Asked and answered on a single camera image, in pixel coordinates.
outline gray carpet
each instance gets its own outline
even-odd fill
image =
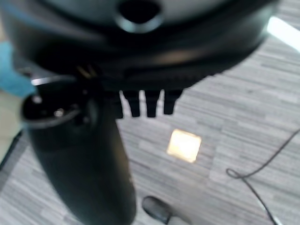
[[[300,29],[300,2],[285,0],[278,16]],[[118,125],[139,203],[135,225],[158,225],[140,207],[155,195],[184,211],[195,225],[269,225],[257,200],[231,167],[248,173],[300,128],[300,53],[274,37],[241,65],[186,90],[173,116],[127,117]],[[172,131],[202,137],[197,161],[166,154]],[[250,178],[284,225],[300,223],[300,136]],[[0,225],[79,225],[58,199],[22,138],[0,172]]]

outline black pole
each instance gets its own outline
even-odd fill
[[[86,225],[131,224],[135,191],[109,103],[89,100],[53,112],[49,105],[27,98],[22,121],[63,202]]]

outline cable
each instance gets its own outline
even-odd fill
[[[260,195],[257,193],[257,191],[252,187],[252,185],[246,180],[246,178],[249,178],[255,174],[257,174],[258,172],[260,172],[261,170],[263,170],[266,166],[268,166],[273,159],[291,142],[291,140],[300,132],[300,129],[298,129],[297,131],[295,131],[293,133],[293,135],[287,139],[282,145],[281,147],[274,153],[274,155],[267,161],[265,162],[262,166],[260,166],[257,170],[247,174],[247,175],[241,175],[240,173],[236,172],[233,169],[227,168],[226,169],[226,174],[234,179],[241,179],[247,186],[248,188],[251,190],[251,192],[257,197],[258,201],[261,203],[263,209],[265,210],[265,212],[267,213],[268,217],[270,218],[270,220],[272,221],[272,223],[274,225],[280,225],[280,221],[272,215],[272,213],[270,212],[268,206],[266,205],[266,203],[262,200],[262,198],[260,197]]]
[[[3,169],[4,164],[7,162],[10,154],[15,149],[15,146],[17,145],[17,143],[18,143],[18,141],[19,141],[19,139],[20,139],[21,136],[22,136],[22,130],[20,130],[18,132],[18,134],[13,138],[13,140],[12,140],[12,142],[11,142],[8,150],[7,150],[7,153],[6,153],[5,157],[3,158],[2,162],[0,163],[0,170]]]

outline blue object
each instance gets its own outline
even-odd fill
[[[23,98],[34,92],[34,87],[27,77],[14,71],[12,52],[9,42],[0,43],[0,90]]]

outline round hole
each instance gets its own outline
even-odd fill
[[[159,6],[147,0],[128,0],[120,4],[121,15],[133,23],[146,23],[157,16],[160,12]]]
[[[130,33],[146,33],[162,22],[160,6],[151,0],[127,0],[118,8],[117,24]]]

